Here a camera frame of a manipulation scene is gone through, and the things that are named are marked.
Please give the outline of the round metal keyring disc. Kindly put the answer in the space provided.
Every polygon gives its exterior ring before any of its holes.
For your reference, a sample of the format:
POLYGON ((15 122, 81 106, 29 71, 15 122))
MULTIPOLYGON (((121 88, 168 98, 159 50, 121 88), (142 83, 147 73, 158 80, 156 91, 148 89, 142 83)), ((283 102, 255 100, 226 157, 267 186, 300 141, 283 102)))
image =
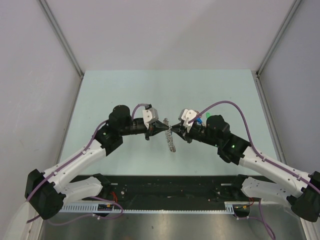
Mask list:
POLYGON ((176 152, 176 146, 174 144, 171 125, 169 124, 169 120, 167 118, 163 119, 163 123, 168 126, 168 130, 165 131, 165 139, 169 148, 169 151, 172 153, 176 152))

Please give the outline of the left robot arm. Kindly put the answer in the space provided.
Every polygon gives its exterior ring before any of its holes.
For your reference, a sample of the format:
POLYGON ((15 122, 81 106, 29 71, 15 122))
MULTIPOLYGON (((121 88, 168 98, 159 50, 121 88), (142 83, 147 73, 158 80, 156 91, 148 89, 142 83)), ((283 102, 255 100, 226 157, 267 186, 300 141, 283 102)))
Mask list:
POLYGON ((34 169, 28 174, 25 198, 38 217, 52 218, 71 200, 70 197, 105 200, 110 196, 111 188, 101 175, 75 182, 75 193, 68 192, 66 186, 84 169, 115 151, 123 143, 124 136, 143 134, 149 140, 169 129, 159 121, 158 112, 152 105, 143 104, 143 107, 142 117, 133 118, 128 106, 115 106, 108 119, 95 129, 87 145, 62 163, 43 172, 34 169))

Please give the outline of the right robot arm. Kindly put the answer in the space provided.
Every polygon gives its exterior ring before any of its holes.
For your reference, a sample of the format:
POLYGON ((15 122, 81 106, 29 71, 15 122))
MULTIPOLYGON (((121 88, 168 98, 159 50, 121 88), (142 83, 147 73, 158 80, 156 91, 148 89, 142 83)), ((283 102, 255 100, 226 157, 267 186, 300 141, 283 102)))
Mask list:
POLYGON ((252 197, 282 204, 298 217, 313 223, 320 217, 318 171, 308 173, 269 159, 252 143, 231 133, 230 125, 221 115, 210 116, 205 126, 182 120, 171 130, 188 143, 195 140, 216 147, 217 154, 226 163, 248 168, 269 180, 264 182, 240 176, 240 182, 230 188, 235 200, 252 197))

